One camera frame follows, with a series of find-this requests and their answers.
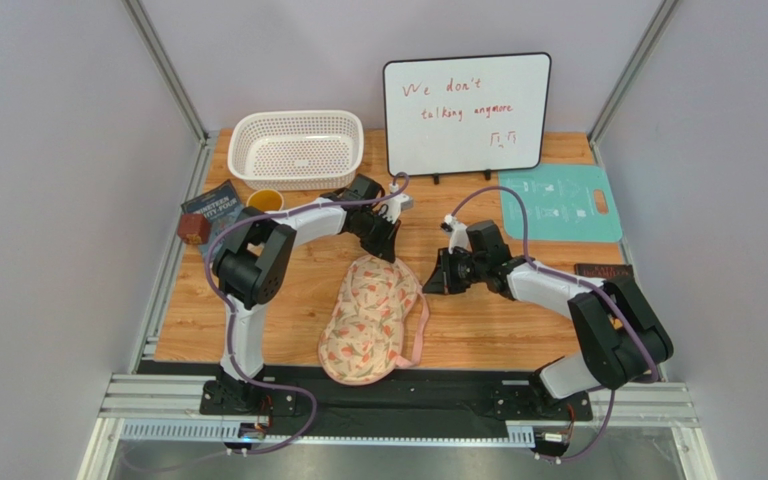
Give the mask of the floral mesh laundry bag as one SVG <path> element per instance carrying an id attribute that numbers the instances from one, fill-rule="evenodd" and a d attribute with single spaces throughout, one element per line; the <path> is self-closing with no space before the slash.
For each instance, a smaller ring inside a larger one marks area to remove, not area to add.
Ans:
<path id="1" fill-rule="evenodd" d="M 422 285 L 407 264 L 360 257 L 340 285 L 319 338 L 318 359 L 339 384 L 371 385 L 397 369 L 420 365 L 429 318 Z"/>

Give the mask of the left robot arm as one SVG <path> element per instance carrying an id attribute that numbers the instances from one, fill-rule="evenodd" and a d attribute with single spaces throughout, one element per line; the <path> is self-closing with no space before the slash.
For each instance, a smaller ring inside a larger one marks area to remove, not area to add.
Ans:
<path id="1" fill-rule="evenodd" d="M 400 216 L 413 205 L 408 184 L 405 173 L 389 186 L 357 175 L 348 186 L 292 209 L 248 206 L 239 213 L 216 237 L 204 262 L 206 279 L 226 311 L 218 382 L 243 396 L 276 389 L 258 377 L 265 365 L 263 335 L 268 306 L 283 285 L 294 249 L 349 233 L 366 253 L 395 261 Z"/>

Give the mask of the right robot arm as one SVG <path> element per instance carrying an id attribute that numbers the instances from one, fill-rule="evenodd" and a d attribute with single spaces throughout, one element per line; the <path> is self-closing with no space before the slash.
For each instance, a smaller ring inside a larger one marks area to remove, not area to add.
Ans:
<path id="1" fill-rule="evenodd" d="M 542 400 L 557 401 L 598 388 L 656 381 L 673 342 L 636 281 L 583 277 L 515 256 L 498 226 L 467 226 L 448 215 L 449 243 L 439 249 L 426 294 L 455 295 L 479 283 L 508 300 L 534 304 L 572 322 L 578 353 L 539 368 L 529 383 Z"/>

